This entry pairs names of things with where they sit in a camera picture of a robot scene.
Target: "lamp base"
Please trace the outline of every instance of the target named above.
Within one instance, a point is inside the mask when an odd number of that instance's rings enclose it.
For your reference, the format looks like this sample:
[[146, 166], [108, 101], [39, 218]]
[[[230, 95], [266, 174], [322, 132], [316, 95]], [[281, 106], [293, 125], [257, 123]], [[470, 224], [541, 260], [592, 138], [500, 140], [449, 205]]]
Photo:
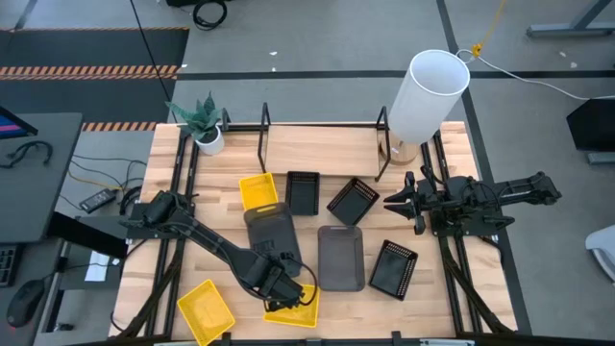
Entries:
[[[406, 165], [411, 163], [419, 155], [419, 145], [405, 143], [389, 132], [391, 143], [391, 163], [395, 165]], [[386, 158], [386, 139], [382, 139], [379, 145], [381, 155]]]

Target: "black tray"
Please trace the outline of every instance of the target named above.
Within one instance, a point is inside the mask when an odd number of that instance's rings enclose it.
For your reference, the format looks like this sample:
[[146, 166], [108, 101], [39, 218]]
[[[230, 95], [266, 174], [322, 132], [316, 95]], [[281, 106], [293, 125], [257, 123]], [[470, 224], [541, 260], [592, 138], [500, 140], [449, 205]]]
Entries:
[[318, 230], [318, 283], [328, 291], [359, 292], [365, 287], [359, 227], [323, 226]]
[[369, 285], [403, 301], [418, 258], [417, 253], [385, 240]]
[[286, 203], [293, 215], [318, 215], [320, 173], [288, 172]]
[[[290, 209], [284, 203], [275, 203], [247, 210], [243, 219], [248, 226], [248, 238], [252, 250], [280, 259], [281, 253], [290, 253], [301, 262], [301, 253], [292, 223]], [[286, 274], [294, 278], [299, 275], [301, 265], [290, 259], [282, 259]]]
[[366, 183], [353, 178], [333, 198], [327, 209], [344, 225], [356, 225], [381, 196]]

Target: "green plant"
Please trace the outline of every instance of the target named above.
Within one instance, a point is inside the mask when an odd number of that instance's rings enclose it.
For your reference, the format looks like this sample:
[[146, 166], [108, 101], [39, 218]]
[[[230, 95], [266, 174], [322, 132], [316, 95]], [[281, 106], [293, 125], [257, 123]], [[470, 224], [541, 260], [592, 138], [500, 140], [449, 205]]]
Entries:
[[165, 104], [172, 112], [185, 120], [186, 125], [183, 125], [182, 129], [189, 131], [195, 140], [201, 143], [215, 141], [218, 136], [215, 124], [222, 118], [222, 114], [226, 110], [215, 107], [213, 98], [211, 98], [211, 91], [205, 103], [201, 103], [199, 100], [196, 101], [196, 111], [186, 111], [171, 102], [165, 102]]

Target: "yellow cable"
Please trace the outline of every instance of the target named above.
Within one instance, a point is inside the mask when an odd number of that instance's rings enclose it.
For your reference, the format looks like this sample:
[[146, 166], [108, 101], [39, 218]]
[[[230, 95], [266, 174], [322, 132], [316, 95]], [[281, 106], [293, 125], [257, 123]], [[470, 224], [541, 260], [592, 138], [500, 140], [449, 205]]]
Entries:
[[506, 3], [506, 0], [502, 0], [502, 2], [500, 3], [500, 7], [498, 8], [498, 11], [496, 12], [496, 16], [493, 18], [493, 21], [491, 22], [491, 27], [489, 27], [489, 31], [484, 36], [482, 41], [472, 46], [472, 55], [475, 58], [478, 58], [480, 56], [480, 53], [482, 51], [482, 46], [484, 46], [484, 43], [491, 37], [493, 32], [496, 30], [496, 24], [498, 24], [498, 20], [500, 20], [500, 14], [502, 14], [502, 10], [504, 9], [505, 3]]
[[98, 186], [101, 186], [101, 187], [106, 187], [106, 188], [108, 188], [108, 189], [114, 189], [114, 190], [121, 190], [121, 189], [122, 189], [122, 187], [120, 187], [120, 186], [115, 186], [115, 185], [107, 185], [107, 184], [104, 184], [104, 183], [94, 182], [94, 181], [91, 181], [91, 180], [88, 180], [88, 179], [77, 178], [77, 177], [75, 177], [75, 176], [74, 176], [74, 175], [70, 172], [70, 169], [68, 170], [68, 176], [69, 176], [70, 178], [72, 178], [72, 179], [76, 180], [77, 182], [81, 182], [81, 183], [92, 184], [92, 185], [98, 185]]

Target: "potted plant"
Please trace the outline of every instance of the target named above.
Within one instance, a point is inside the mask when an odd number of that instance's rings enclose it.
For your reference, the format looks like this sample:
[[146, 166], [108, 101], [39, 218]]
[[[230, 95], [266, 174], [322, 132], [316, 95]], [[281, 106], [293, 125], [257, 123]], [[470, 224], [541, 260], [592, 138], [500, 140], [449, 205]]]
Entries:
[[171, 102], [166, 102], [166, 106], [185, 120], [182, 130], [190, 132], [202, 152], [215, 155], [222, 151], [224, 137], [217, 122], [222, 119], [223, 129], [226, 130], [228, 114], [226, 109], [215, 107], [211, 91], [205, 103], [196, 101], [196, 111], [186, 111]]

